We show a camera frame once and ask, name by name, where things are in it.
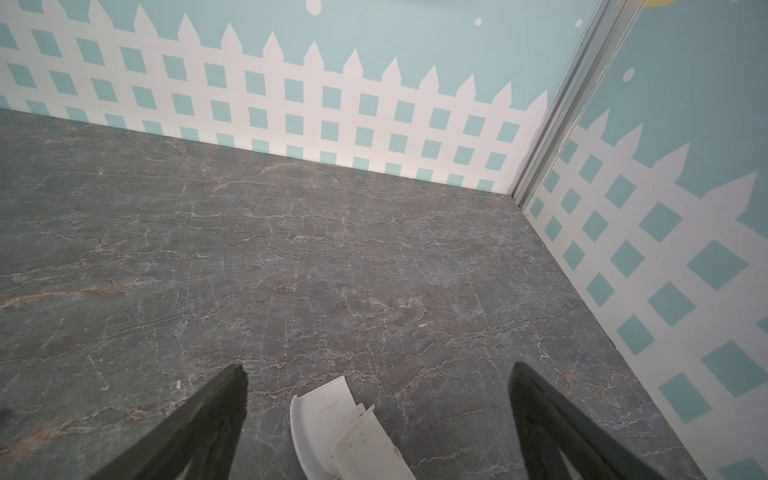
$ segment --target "white dot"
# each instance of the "white dot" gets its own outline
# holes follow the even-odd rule
[[[306,0],[306,10],[310,15],[320,15],[320,10],[323,10],[323,4],[320,0]]]

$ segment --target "white plastic piece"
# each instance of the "white plastic piece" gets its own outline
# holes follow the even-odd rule
[[[344,376],[290,401],[293,447],[307,480],[334,480],[339,470],[333,463],[333,447],[365,412],[355,405]]]
[[[373,405],[336,444],[333,461],[342,480],[415,480],[400,451],[373,415]]]

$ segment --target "wall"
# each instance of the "wall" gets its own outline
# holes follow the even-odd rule
[[[598,0],[0,5],[0,104],[505,192]]]
[[[768,4],[645,8],[526,216],[708,478],[768,478]]]

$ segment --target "yellow shape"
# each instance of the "yellow shape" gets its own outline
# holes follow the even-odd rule
[[[645,2],[646,7],[664,7],[671,3],[675,3],[676,0],[648,0]]]

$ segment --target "light blue square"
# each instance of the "light blue square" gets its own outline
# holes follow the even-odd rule
[[[533,215],[533,218],[538,218],[538,216],[541,214],[542,208],[544,208],[544,202],[541,201],[541,198],[536,197],[536,200],[533,200],[533,204],[529,210],[531,215]]]
[[[321,164],[331,164],[336,165],[336,154],[333,154],[328,151],[321,151],[320,152],[320,163]]]
[[[648,232],[657,242],[661,242],[670,234],[683,218],[662,203],[657,203],[650,209],[648,215],[640,222],[640,228]]]
[[[245,70],[245,91],[254,95],[266,95],[264,74]]]
[[[472,161],[472,154],[475,153],[474,148],[459,147],[456,149],[456,155],[453,157],[453,163],[461,165],[469,165]]]
[[[156,121],[142,120],[144,123],[144,131],[148,134],[163,134],[163,126]]]
[[[578,205],[579,200],[581,200],[581,195],[577,194],[576,190],[569,188],[563,197],[563,201],[560,202],[560,206],[570,215],[574,213],[574,208]]]
[[[571,270],[576,270],[576,267],[583,259],[584,252],[581,251],[581,248],[579,248],[576,242],[571,242],[571,244],[568,245],[568,249],[563,253],[563,260],[565,260]]]
[[[422,157],[424,158],[437,158],[440,154],[441,143],[433,140],[424,140],[424,147],[422,148]]]
[[[427,170],[426,168],[419,168],[416,171],[416,180],[424,180],[427,182],[431,182],[433,173],[434,172],[432,170]]]
[[[493,180],[480,180],[476,190],[482,190],[484,192],[493,191]]]
[[[341,90],[323,86],[323,107],[341,110]]]
[[[593,211],[581,228],[593,242],[597,242],[608,222],[597,211]]]
[[[405,135],[392,134],[389,138],[389,151],[393,151],[398,154],[404,154],[406,152],[406,144],[408,143],[408,137]]]
[[[446,185],[452,185],[454,187],[460,187],[464,183],[464,175],[449,174]]]
[[[571,159],[576,153],[577,148],[578,148],[578,145],[576,145],[576,142],[574,142],[573,140],[569,140],[565,142],[563,151],[560,152],[560,160],[562,160],[564,164],[570,163]]]
[[[285,79],[286,100],[304,103],[304,82],[301,80]]]
[[[433,108],[432,118],[429,119],[429,127],[445,130],[448,127],[448,119],[450,117],[450,111],[443,110],[442,108]]]
[[[741,257],[716,240],[688,262],[688,268],[715,290],[722,288],[748,266]]]
[[[56,44],[56,38],[49,31],[32,29],[32,36],[35,37],[35,42],[38,44],[40,53],[48,55],[50,57],[61,57],[61,51]]]
[[[182,94],[170,94],[174,99],[174,108],[179,115],[194,116],[194,107],[192,106],[192,97]]]
[[[635,184],[627,180],[624,175],[619,175],[616,177],[616,180],[614,180],[611,188],[605,192],[605,197],[613,205],[622,208],[624,204],[627,203],[627,199],[632,195],[635,188],[637,188]]]
[[[78,41],[80,55],[83,56],[85,63],[104,66],[104,57],[101,56],[101,49],[99,49],[96,41],[86,40],[85,38],[76,38],[75,40]]]
[[[358,112],[361,115],[369,115],[371,117],[376,116],[376,111],[379,110],[379,97],[375,95],[360,94],[360,108]]]
[[[399,177],[401,169],[402,169],[402,165],[391,164],[387,162],[386,165],[384,166],[384,173],[389,175],[397,175]]]
[[[78,94],[78,91],[74,88],[74,82],[72,81],[72,77],[69,76],[69,73],[51,70],[51,78],[53,79],[53,84],[56,85],[58,93],[67,95]]]
[[[598,306],[603,306],[611,298],[611,295],[614,294],[614,288],[601,273],[598,273],[587,285],[587,291]]]
[[[506,158],[506,154],[498,154],[493,151],[488,155],[488,161],[485,162],[485,168],[499,171],[502,169],[502,165],[504,165],[504,160]]]
[[[726,465],[720,469],[725,480],[768,480],[768,474],[754,458]]]
[[[137,73],[147,73],[147,67],[144,66],[144,57],[141,56],[141,50],[129,47],[120,47],[120,53],[123,54],[126,70]]]
[[[581,178],[585,179],[587,183],[591,184],[592,180],[598,175],[598,172],[603,167],[603,161],[594,155],[590,155],[587,161],[584,162],[584,166],[581,167],[578,174]]]
[[[120,115],[104,114],[104,118],[107,120],[107,125],[115,128],[127,128],[125,126],[125,119]]]
[[[286,157],[304,159],[304,148],[294,147],[293,145],[286,145]]]
[[[671,282],[667,282],[648,300],[656,313],[672,326],[681,321],[696,306]]]
[[[13,48],[14,50],[18,50],[16,40],[13,38],[11,29],[8,27],[7,23],[0,23],[0,47]]]
[[[266,110],[262,108],[248,107],[248,119],[251,127],[268,128]]]
[[[27,68],[26,65],[17,65],[15,63],[9,62],[8,69],[11,71],[11,75],[13,75],[13,80],[16,82],[16,84],[19,87],[29,87],[29,88],[38,87],[35,84],[35,79],[32,78],[32,72],[29,71],[29,68]]]
[[[88,122],[88,116],[85,114],[85,110],[73,107],[66,107],[66,109],[70,120]]]
[[[765,333],[768,333],[768,316],[763,318],[757,323],[757,326],[763,329]]]
[[[270,152],[270,142],[266,140],[257,140],[254,138],[250,141],[250,147],[253,151],[258,151],[263,154],[268,154]]]
[[[554,242],[554,239],[558,237],[558,234],[560,233],[560,230],[562,230],[563,226],[558,222],[558,219],[555,217],[552,217],[549,220],[549,223],[547,223],[547,227],[544,228],[544,233],[547,234],[547,237],[549,237],[549,240],[552,240]]]
[[[187,69],[184,68],[184,59],[171,55],[163,55],[165,74],[174,80],[187,81]]]
[[[370,160],[367,158],[354,157],[352,159],[352,168],[356,168],[358,170],[368,170],[369,165]]]
[[[708,353],[701,362],[734,397],[768,382],[768,373],[733,340],[728,340]]]
[[[359,145],[360,147],[372,147],[373,130],[370,128],[357,127],[357,134],[355,134],[355,145]]]
[[[515,135],[518,134],[518,129],[520,128],[520,125],[518,124],[511,124],[509,122],[504,122],[502,124],[502,128],[498,131],[498,136],[496,137],[496,140],[507,142],[508,144],[515,141]]]
[[[27,100],[27,106],[29,107],[29,111],[33,114],[51,115],[48,113],[48,107],[41,101]]]
[[[304,135],[304,117],[286,114],[286,133]]]
[[[154,96],[152,90],[144,87],[133,87],[134,97],[136,97],[136,105],[142,108],[151,108],[157,110],[157,105],[154,104]]]
[[[197,133],[196,128],[179,127],[181,137],[186,140],[200,141],[200,135]]]
[[[216,142],[224,147],[234,147],[235,137],[229,134],[216,134]]]
[[[685,373],[678,373],[667,380],[659,390],[683,423],[695,420],[712,409]]]
[[[230,105],[225,101],[211,100],[210,112],[214,116],[214,120],[232,122]]]
[[[645,260],[645,257],[643,257],[642,253],[638,252],[629,242],[622,243],[621,247],[611,257],[611,263],[627,278],[640,266],[643,260]]]
[[[40,0],[18,0],[18,6],[25,12],[43,13],[43,6]]]
[[[94,90],[96,91],[96,96],[99,100],[117,103],[118,96],[114,94],[114,88],[112,88],[111,81],[92,78],[91,83],[94,85]]]
[[[544,188],[551,194],[559,181],[560,175],[558,175],[558,172],[550,170],[547,180],[544,180]]]
[[[205,64],[205,78],[211,87],[227,88],[227,74],[223,65]]]
[[[464,135],[479,137],[480,133],[482,133],[483,125],[485,125],[485,119],[483,117],[469,115],[469,117],[467,117],[467,123],[464,125]]]
[[[323,120],[320,124],[320,138],[323,140],[339,141],[339,124],[335,121]]]
[[[634,355],[645,350],[645,347],[655,340],[654,336],[635,315],[629,317],[629,320],[618,328],[618,333]]]
[[[413,121],[413,110],[416,108],[416,104],[412,104],[408,101],[397,101],[397,107],[395,107],[395,121],[405,122],[407,124]]]

